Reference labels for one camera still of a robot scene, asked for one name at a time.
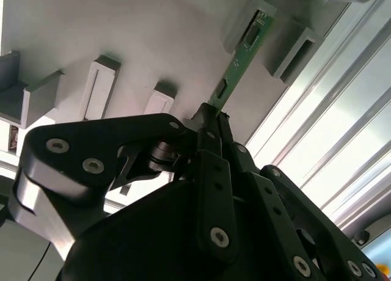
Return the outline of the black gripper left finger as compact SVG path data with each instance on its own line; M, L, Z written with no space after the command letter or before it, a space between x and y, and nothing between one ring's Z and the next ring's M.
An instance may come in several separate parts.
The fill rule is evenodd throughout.
M24 141L11 214L66 261L95 224L167 185L187 182L195 188L198 250L230 263L238 237L219 114L201 105L195 128L169 114L38 127Z

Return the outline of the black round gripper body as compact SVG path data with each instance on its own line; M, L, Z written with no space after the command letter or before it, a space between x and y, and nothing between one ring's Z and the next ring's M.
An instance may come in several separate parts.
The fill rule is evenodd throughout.
M239 252L227 265L198 250L195 188L167 185L89 228L60 272L61 280L294 280L265 226L234 200Z

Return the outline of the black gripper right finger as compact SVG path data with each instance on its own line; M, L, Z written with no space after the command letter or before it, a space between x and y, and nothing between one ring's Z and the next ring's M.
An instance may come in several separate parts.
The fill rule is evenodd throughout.
M223 154L234 190L260 220L260 245L269 280L383 280L368 257L277 167L259 169L233 140L224 113L218 116Z

